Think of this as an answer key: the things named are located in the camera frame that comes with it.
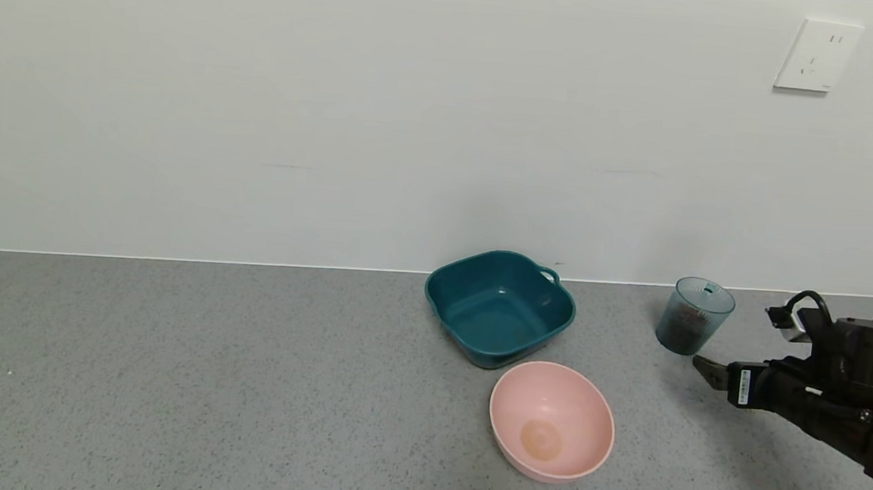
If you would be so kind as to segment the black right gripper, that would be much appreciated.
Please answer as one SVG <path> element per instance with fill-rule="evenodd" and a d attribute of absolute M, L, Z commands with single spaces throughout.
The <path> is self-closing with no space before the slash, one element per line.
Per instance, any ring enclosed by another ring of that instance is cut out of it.
<path fill-rule="evenodd" d="M 800 430 L 822 429 L 817 407 L 822 398 L 807 389 L 812 371 L 806 358 L 735 361 L 727 367 L 696 355 L 691 363 L 712 389 L 728 391 L 727 400 L 735 408 L 771 411 Z"/>

